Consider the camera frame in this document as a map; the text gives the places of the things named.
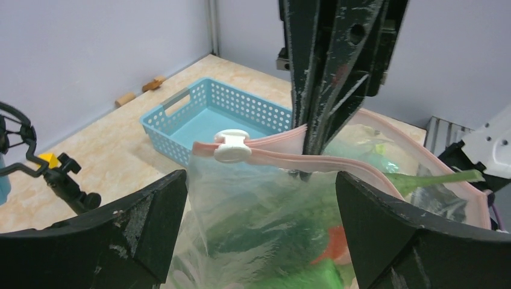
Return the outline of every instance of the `white robot part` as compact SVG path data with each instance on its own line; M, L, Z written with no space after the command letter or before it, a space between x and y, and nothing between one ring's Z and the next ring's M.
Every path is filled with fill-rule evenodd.
M481 128L462 138L462 151L487 175L511 179L511 104Z

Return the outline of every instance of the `basket handle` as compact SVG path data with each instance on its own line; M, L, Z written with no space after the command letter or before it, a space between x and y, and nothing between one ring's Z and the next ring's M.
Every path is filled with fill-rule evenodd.
M163 101L161 103L161 105L162 105L163 109L166 110L167 108L175 105L178 101L182 100L189 94L190 94L190 89L186 87L186 88L182 89L181 91L177 92L176 94L174 94L173 96L171 96L170 98L168 98L167 100Z

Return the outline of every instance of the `blue plastic basket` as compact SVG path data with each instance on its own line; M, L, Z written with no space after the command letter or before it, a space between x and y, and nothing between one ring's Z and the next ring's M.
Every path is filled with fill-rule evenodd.
M189 101L167 115L186 96ZM213 142L225 129L242 129L251 138L287 131L291 111L211 78L201 78L140 118L154 149L187 167L193 142Z

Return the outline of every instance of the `marble tabletop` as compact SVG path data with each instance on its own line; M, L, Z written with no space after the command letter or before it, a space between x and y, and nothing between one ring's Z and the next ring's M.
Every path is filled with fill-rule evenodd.
M202 77L212 77L241 90L290 107L288 81L209 55L149 91L59 143L48 152L76 159L82 170L73 179L82 191L98 192L102 204L133 193L182 167L156 152L139 118L156 105ZM384 117L391 124L424 142L423 129ZM43 229L75 216L43 178L23 173L10 175L12 191L0 206L0 232Z

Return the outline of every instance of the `orange object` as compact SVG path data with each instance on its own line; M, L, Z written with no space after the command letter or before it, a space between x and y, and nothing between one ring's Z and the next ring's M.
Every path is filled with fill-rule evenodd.
M312 261L312 264L316 264L327 258L332 259L338 265L351 263L350 250L348 250L344 227L337 226L328 229L328 236L330 237L330 242L328 242L327 248L321 256Z
M161 84L163 84L163 81L165 81L165 76L160 75L155 77L151 82L147 83L142 87L142 92L157 89L158 87L160 87Z
M135 99L135 97L136 97L136 95L133 92L126 93L125 95L119 97L115 101L115 105L117 105L117 107L121 107L121 106L127 104L128 102L132 101L133 99Z

